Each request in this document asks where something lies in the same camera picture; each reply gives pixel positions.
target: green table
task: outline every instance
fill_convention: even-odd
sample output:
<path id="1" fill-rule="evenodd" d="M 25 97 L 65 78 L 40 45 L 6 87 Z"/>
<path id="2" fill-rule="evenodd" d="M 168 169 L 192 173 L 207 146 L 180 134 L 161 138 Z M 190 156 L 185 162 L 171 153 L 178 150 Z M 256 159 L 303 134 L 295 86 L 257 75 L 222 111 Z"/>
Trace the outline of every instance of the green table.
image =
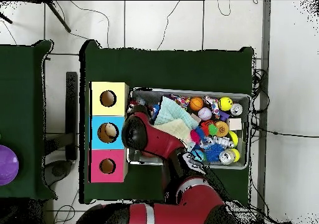
<path id="1" fill-rule="evenodd" d="M 0 197 L 55 198 L 42 179 L 44 100 L 42 68 L 51 41 L 33 46 L 0 45 L 0 144 L 19 160 L 19 173 L 0 186 Z"/>
<path id="2" fill-rule="evenodd" d="M 101 49 L 86 41 L 80 51 L 80 200 L 162 201 L 161 167 L 129 165 L 124 183 L 88 182 L 88 83 L 125 82 L 132 87 L 252 93 L 251 47 L 240 51 L 144 51 Z M 234 200 L 248 202 L 249 168 L 214 169 Z"/>

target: purple bowl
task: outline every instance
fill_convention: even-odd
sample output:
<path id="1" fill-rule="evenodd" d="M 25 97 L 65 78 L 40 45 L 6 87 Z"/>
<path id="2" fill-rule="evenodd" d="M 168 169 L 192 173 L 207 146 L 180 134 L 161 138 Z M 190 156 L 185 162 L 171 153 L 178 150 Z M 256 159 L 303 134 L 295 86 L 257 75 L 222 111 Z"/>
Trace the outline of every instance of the purple bowl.
<path id="1" fill-rule="evenodd" d="M 19 170 L 17 155 L 8 147 L 0 145 L 0 185 L 15 179 Z"/>

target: green ball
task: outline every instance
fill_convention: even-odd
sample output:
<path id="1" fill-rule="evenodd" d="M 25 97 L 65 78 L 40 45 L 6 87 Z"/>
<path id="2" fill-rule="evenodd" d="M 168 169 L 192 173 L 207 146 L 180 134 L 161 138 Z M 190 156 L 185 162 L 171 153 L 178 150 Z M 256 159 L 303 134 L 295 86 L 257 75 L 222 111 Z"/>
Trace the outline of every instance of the green ball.
<path id="1" fill-rule="evenodd" d="M 217 131 L 218 131 L 218 128 L 214 124 L 211 124 L 208 126 L 209 135 L 214 136 L 217 134 Z"/>

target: yellow ball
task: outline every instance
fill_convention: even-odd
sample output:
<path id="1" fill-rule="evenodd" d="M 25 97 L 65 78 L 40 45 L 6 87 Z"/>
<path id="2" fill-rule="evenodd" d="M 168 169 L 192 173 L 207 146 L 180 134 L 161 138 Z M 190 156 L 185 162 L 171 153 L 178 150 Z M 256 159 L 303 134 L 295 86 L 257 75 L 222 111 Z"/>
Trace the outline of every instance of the yellow ball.
<path id="1" fill-rule="evenodd" d="M 218 106 L 220 110 L 228 111 L 232 108 L 232 100 L 229 97 L 222 97 L 218 101 Z"/>
<path id="2" fill-rule="evenodd" d="M 233 131 L 228 131 L 228 134 L 229 134 L 229 136 L 231 137 L 231 139 L 232 139 L 232 142 L 234 143 L 234 145 L 235 145 L 235 147 L 237 146 L 237 144 L 238 144 L 238 136 L 237 136 L 237 134 L 235 133 L 235 132 L 233 132 Z"/>
<path id="3" fill-rule="evenodd" d="M 239 151 L 238 151 L 237 149 L 230 149 L 230 150 L 233 151 L 233 153 L 234 153 L 235 156 L 236 156 L 234 162 L 238 161 L 239 158 L 240 158 L 240 153 L 239 153 Z"/>

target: plastic storage bin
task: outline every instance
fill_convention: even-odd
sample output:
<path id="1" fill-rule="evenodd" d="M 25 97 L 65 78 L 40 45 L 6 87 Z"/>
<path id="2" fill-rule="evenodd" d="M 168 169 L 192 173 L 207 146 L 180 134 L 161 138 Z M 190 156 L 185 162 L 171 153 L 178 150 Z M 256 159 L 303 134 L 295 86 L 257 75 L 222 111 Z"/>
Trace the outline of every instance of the plastic storage bin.
<path id="1" fill-rule="evenodd" d="M 231 163 L 230 165 L 223 165 L 218 162 L 204 162 L 205 165 L 209 165 L 211 168 L 221 169 L 236 169 L 242 170 L 248 166 L 250 158 L 250 120 L 251 120 L 251 97 L 245 94 L 231 94 L 231 93 L 215 93 L 215 92 L 201 92 L 201 91 L 190 91 L 190 90 L 171 90 L 171 89 L 149 89 L 139 90 L 135 88 L 130 92 L 130 97 L 135 99 L 141 97 L 151 105 L 157 104 L 163 95 L 175 94 L 186 97 L 204 97 L 208 95 L 213 98 L 220 99 L 221 97 L 230 97 L 234 103 L 238 103 L 242 106 L 242 114 L 238 117 L 242 121 L 242 130 L 234 131 L 238 136 L 238 145 L 236 149 L 240 152 L 240 159 Z M 161 165 L 162 161 L 159 157 L 148 158 L 142 156 L 140 151 L 129 149 L 127 151 L 128 162 L 132 164 L 143 164 L 143 165 Z"/>

